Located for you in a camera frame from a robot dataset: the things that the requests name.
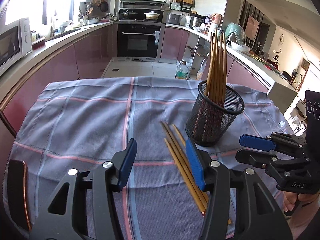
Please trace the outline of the pink sleeve forearm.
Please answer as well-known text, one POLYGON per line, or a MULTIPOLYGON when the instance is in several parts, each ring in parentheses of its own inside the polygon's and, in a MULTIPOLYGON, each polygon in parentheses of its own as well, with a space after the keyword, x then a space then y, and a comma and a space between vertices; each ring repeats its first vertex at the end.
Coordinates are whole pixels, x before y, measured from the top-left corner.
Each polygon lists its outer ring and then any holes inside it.
POLYGON ((315 217, 319 210, 319 199, 317 198, 313 202, 301 202, 299 207, 295 210, 291 218, 289 219, 289 227, 292 233, 293 239, 298 239, 306 230, 312 219, 315 217))

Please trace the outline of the right hand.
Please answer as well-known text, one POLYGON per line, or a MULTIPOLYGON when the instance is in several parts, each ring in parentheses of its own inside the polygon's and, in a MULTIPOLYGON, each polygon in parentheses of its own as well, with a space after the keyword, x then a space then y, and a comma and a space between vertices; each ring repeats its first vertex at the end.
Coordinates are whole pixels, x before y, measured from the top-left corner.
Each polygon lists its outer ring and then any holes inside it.
POLYGON ((319 192, 316 194, 297 194, 293 192, 284 192, 284 211, 292 211, 295 206, 298 205, 298 202, 307 202, 311 203, 315 201, 319 196, 319 192))

